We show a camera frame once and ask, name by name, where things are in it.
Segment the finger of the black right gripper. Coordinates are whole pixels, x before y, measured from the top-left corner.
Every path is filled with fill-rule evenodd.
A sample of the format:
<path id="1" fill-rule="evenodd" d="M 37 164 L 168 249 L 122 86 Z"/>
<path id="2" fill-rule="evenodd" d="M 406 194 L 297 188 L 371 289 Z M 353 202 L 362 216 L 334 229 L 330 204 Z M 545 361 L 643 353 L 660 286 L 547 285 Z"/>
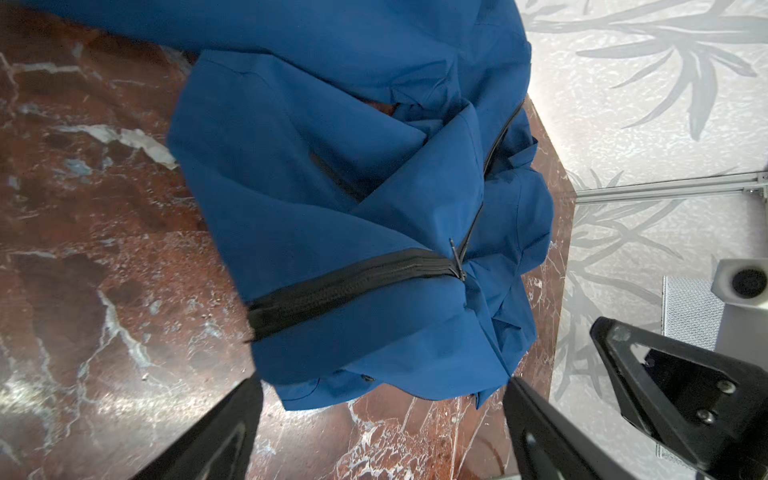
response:
<path id="1" fill-rule="evenodd" d="M 590 337 L 622 416 L 710 479 L 767 476 L 767 373 L 600 317 Z"/>

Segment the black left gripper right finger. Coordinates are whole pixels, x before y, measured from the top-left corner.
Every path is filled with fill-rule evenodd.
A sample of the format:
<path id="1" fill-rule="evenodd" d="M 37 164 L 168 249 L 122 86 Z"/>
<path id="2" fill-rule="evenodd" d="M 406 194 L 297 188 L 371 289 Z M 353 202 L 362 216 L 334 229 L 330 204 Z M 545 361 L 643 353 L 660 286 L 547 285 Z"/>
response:
<path id="1" fill-rule="evenodd" d="M 503 408 L 521 478 L 634 478 L 523 379 L 510 379 L 504 393 Z"/>

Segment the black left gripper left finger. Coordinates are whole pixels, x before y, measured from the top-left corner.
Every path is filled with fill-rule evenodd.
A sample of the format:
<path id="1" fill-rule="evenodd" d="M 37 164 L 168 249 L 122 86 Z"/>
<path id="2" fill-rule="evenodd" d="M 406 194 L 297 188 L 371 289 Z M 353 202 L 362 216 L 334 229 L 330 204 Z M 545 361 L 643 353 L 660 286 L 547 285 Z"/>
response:
<path id="1" fill-rule="evenodd" d="M 238 384 L 136 479 L 243 479 L 264 403 L 254 374 Z"/>

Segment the blue zip jacket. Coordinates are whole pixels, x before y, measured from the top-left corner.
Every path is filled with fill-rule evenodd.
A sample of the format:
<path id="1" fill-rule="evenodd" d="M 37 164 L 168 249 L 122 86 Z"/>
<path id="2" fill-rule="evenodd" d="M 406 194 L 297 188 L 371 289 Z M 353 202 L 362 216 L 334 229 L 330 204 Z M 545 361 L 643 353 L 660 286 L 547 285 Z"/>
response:
<path id="1" fill-rule="evenodd" d="M 512 1 L 37 1 L 198 54 L 168 147 L 288 410 L 503 387 L 554 203 Z"/>

